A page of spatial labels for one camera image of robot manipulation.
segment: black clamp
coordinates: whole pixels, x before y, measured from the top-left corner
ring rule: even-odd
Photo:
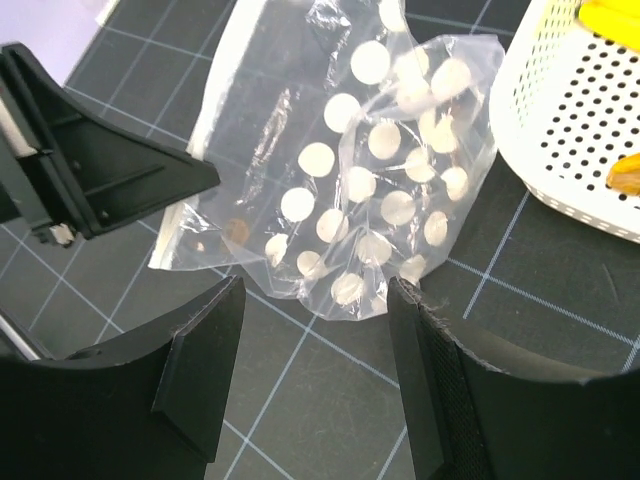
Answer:
[[[211,164],[92,114],[21,44],[0,49],[0,222],[90,239],[220,183]]]

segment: black plastic part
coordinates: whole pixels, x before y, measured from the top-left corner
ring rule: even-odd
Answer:
[[[23,216],[44,242],[51,227],[90,239],[220,183],[213,165],[86,110],[24,45],[0,50],[0,98],[37,152],[16,158],[0,132],[0,222]]]
[[[202,480],[244,305],[242,280],[228,278],[68,359],[0,357],[0,478]]]
[[[640,371],[605,376],[438,318],[404,281],[388,300],[418,480],[640,478]],[[434,470],[425,457],[438,430],[452,457]]]

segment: white plastic basket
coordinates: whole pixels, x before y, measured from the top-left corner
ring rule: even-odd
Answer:
[[[640,53],[589,33],[580,0],[532,0],[494,83],[490,114],[507,164],[545,204],[640,243],[640,197],[605,179],[640,152]]]

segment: clear plastic bag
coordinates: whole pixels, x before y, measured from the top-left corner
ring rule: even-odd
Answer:
[[[325,319],[439,266],[496,156],[492,35],[416,46],[397,0],[239,0],[189,151],[222,184],[167,209],[150,266],[242,264]]]

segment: gray cutting mat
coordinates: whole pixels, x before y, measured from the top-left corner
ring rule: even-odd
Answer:
[[[527,3],[409,1],[408,22],[421,42],[472,31],[497,33],[506,46]],[[230,10],[223,0],[121,0],[70,79],[69,91],[123,128],[184,148]],[[69,250],[39,245],[20,221],[5,225],[0,229],[0,304],[63,357],[183,304],[224,275],[242,274],[235,268],[147,269],[160,218],[156,214]],[[497,162],[452,259],[423,287],[437,300],[448,299],[450,314],[466,311],[469,320],[502,329],[534,350],[547,348],[552,356],[603,369],[618,369],[628,358],[632,362],[639,332],[614,319],[633,318],[633,308],[638,311],[632,291],[625,290],[638,281],[636,250],[606,235],[588,240],[609,242],[610,253],[594,262],[604,263],[619,285],[618,303],[609,297],[602,303],[597,295],[610,295],[611,287],[588,283],[589,275],[600,275],[602,268],[591,262],[595,245],[579,249],[580,258],[589,261],[576,267],[571,263],[577,258],[575,246],[554,228],[577,238],[599,235],[526,197]],[[539,235],[545,235],[545,243]],[[556,254],[561,261],[554,261]],[[600,258],[604,255],[612,258]],[[619,258],[631,259],[627,270],[614,262]],[[540,265],[549,264],[557,264],[556,270],[542,271]],[[584,309],[563,285],[567,270],[583,279],[589,293]],[[297,302],[265,298],[249,279],[247,287],[225,428],[207,478],[413,479],[386,319],[327,323],[313,319]],[[537,319],[554,331],[536,330]],[[580,341],[567,340],[580,335],[595,343],[581,347]],[[593,354],[602,345],[610,354]]]

